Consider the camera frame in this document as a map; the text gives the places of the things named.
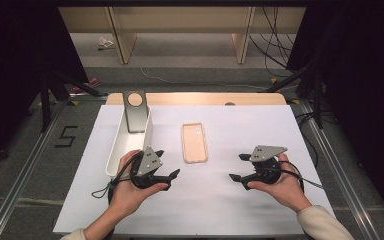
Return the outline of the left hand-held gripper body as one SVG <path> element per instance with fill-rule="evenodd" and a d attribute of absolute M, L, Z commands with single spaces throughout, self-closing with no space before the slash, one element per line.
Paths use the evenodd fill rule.
<path fill-rule="evenodd" d="M 149 188 L 157 183 L 165 183 L 167 191 L 171 187 L 168 176 L 156 176 L 155 172 L 163 165 L 162 160 L 151 147 L 139 152 L 133 160 L 130 170 L 131 182 L 140 189 Z"/>

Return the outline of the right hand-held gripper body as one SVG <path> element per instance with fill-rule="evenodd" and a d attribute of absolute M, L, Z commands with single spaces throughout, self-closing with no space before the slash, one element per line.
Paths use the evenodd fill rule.
<path fill-rule="evenodd" d="M 242 185 L 249 190 L 248 183 L 259 181 L 265 184 L 276 183 L 281 176 L 280 162 L 276 156 L 287 150 L 286 147 L 257 145 L 250 153 L 250 162 L 254 166 L 253 174 L 242 177 Z"/>

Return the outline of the white oblong storage box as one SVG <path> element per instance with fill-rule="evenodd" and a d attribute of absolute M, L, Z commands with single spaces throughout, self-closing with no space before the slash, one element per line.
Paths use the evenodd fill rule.
<path fill-rule="evenodd" d="M 130 133 L 127 127 L 125 107 L 122 110 L 122 116 L 118 121 L 115 139 L 106 165 L 106 173 L 110 177 L 115 177 L 118 173 L 119 162 L 122 156 L 131 150 L 145 149 L 150 145 L 153 122 L 151 110 L 148 107 L 149 115 L 146 130 L 143 133 Z"/>

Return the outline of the beige phone case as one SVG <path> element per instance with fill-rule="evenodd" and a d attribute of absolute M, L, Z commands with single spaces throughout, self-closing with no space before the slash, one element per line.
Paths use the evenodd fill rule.
<path fill-rule="evenodd" d="M 183 159 L 188 164 L 203 163 L 208 160 L 205 131 L 202 123 L 182 125 Z"/>

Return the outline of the clear dark-rimmed phone case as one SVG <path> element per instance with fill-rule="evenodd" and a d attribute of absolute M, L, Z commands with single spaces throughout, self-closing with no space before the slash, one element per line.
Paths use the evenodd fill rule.
<path fill-rule="evenodd" d="M 146 130 L 149 110 L 144 91 L 123 93 L 127 127 L 130 133 L 143 133 Z"/>

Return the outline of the person's left hand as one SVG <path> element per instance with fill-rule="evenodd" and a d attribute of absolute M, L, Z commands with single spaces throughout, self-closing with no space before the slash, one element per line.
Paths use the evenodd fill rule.
<path fill-rule="evenodd" d="M 151 187 L 140 189 L 131 181 L 121 181 L 113 192 L 107 213 L 117 220 L 133 214 L 148 197 L 168 187 L 165 183 L 157 183 Z"/>

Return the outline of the person's right hand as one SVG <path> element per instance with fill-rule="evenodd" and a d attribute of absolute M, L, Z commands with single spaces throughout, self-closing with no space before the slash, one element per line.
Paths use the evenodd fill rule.
<path fill-rule="evenodd" d="M 281 205 L 290 208 L 295 213 L 311 206 L 311 202 L 302 191 L 298 179 L 291 175 L 294 169 L 289 164 L 286 154 L 281 153 L 277 156 L 281 161 L 281 169 L 285 170 L 279 180 L 274 184 L 266 184 L 259 181 L 251 181 L 247 186 L 251 189 L 260 190 L 268 193 Z"/>

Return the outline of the white table sheet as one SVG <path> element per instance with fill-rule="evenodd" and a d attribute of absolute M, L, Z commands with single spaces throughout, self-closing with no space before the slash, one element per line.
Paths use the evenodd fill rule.
<path fill-rule="evenodd" d="M 169 190 L 145 200 L 116 227 L 125 237 L 274 237 L 297 236 L 302 229 L 293 211 L 271 196 L 245 190 L 229 174 L 248 175 L 253 166 L 239 154 L 257 145 L 287 148 L 290 161 L 306 180 L 305 194 L 325 208 L 331 206 L 287 105 L 153 106 L 151 146 L 164 150 L 159 174 L 180 169 Z M 204 126 L 208 160 L 183 160 L 181 128 Z"/>

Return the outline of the light wooden table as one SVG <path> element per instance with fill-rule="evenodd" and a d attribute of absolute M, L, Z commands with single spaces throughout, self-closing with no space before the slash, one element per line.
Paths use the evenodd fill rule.
<path fill-rule="evenodd" d="M 279 93 L 147 93 L 149 105 L 286 105 Z"/>

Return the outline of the black metal stand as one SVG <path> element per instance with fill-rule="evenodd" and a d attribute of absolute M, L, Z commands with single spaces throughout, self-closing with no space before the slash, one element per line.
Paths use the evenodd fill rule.
<path fill-rule="evenodd" d="M 310 64 L 303 67 L 299 71 L 286 77 L 283 81 L 274 86 L 269 87 L 266 93 L 274 93 L 278 90 L 286 87 L 295 80 L 300 80 L 295 93 L 299 98 L 313 97 L 313 110 L 314 117 L 317 126 L 322 129 L 321 121 L 321 97 L 322 97 L 322 75 L 316 67 L 312 67 Z"/>
<path fill-rule="evenodd" d="M 65 84 L 71 84 L 78 87 L 80 90 L 94 97 L 107 96 L 107 93 L 99 92 L 98 90 L 87 86 L 79 80 L 69 76 L 61 71 L 48 71 L 41 78 L 41 109 L 42 109 L 42 132 L 45 132 L 51 124 L 51 108 L 49 92 L 51 92 L 58 101 L 67 102 L 70 99 L 70 94 L 65 87 Z"/>

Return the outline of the pink floor object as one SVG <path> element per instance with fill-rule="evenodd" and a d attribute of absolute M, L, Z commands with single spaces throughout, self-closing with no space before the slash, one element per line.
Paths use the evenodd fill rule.
<path fill-rule="evenodd" d="M 97 79 L 96 77 L 91 78 L 91 79 L 89 80 L 89 82 L 86 83 L 86 86 L 87 86 L 87 87 L 91 87 L 91 88 L 93 88 L 93 87 L 97 87 L 97 86 L 99 86 L 99 85 L 100 85 L 100 80 Z M 73 94 L 81 94 L 81 93 L 83 93 L 83 90 L 80 89 L 79 87 L 74 86 L 74 87 L 72 88 L 72 93 L 73 93 Z"/>

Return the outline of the crumpled white paper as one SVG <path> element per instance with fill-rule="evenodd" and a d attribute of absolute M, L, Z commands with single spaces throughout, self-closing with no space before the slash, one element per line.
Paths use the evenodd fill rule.
<path fill-rule="evenodd" d="M 100 51 L 102 50 L 109 50 L 109 49 L 114 49 L 115 48 L 115 45 L 112 41 L 110 40 L 107 40 L 106 38 L 104 37 L 100 37 L 98 39 L 98 49 Z"/>

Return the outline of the black curtain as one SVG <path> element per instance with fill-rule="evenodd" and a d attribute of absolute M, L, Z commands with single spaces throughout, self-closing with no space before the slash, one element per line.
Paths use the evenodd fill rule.
<path fill-rule="evenodd" d="M 88 81 L 59 8 L 0 0 L 0 151 L 44 85 L 60 98 L 68 79 Z"/>
<path fill-rule="evenodd" d="M 384 0 L 316 0 L 307 7 L 288 66 L 304 67 L 339 13 L 323 64 L 327 99 L 384 201 Z"/>

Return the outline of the light wooden shelf unit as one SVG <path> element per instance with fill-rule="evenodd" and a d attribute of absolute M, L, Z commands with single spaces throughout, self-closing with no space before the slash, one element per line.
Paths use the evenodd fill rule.
<path fill-rule="evenodd" d="M 225 33 L 237 62 L 246 59 L 248 37 L 276 30 L 296 34 L 304 7 L 61 7 L 71 33 L 110 33 L 122 64 L 129 62 L 139 33 Z"/>

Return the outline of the aluminium floor rail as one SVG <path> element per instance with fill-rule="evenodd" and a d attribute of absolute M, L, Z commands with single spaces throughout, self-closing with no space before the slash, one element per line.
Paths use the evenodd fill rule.
<path fill-rule="evenodd" d="M 321 112 L 314 109 L 308 100 L 303 100 L 300 107 L 303 112 L 312 115 L 308 119 L 309 126 L 341 191 L 341 196 L 347 202 L 348 209 L 352 213 L 364 240 L 380 240 L 379 232 L 375 228 L 368 210 L 364 207 L 362 199 L 358 196 L 356 189 L 348 178 L 344 167 L 340 163 L 340 159 L 324 132 Z"/>
<path fill-rule="evenodd" d="M 65 107 L 65 102 L 58 102 L 55 104 L 48 126 L 39 134 L 29 156 L 23 162 L 21 170 L 17 173 L 17 177 L 11 182 L 11 188 L 5 197 L 0 200 L 0 235 L 9 221 L 22 192 L 26 188 L 27 182 L 36 168 L 36 165 L 46 148 L 46 144 L 49 142 L 50 136 L 54 131 L 55 124 Z"/>

